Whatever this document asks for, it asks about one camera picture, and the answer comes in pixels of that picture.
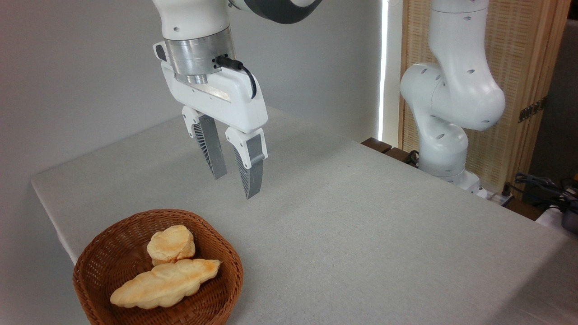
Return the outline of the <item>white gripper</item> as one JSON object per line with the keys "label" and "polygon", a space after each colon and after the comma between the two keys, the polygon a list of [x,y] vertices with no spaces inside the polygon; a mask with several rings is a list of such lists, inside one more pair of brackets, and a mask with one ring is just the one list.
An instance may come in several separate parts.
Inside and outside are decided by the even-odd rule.
{"label": "white gripper", "polygon": [[261,128],[268,113],[256,77],[222,68],[207,75],[207,83],[196,84],[174,72],[166,49],[164,42],[154,45],[171,94],[185,105],[182,117],[187,132],[200,146],[214,178],[219,179],[227,169],[214,119],[230,126],[225,135],[234,148],[244,193],[250,199],[260,192],[263,161],[268,158]]}

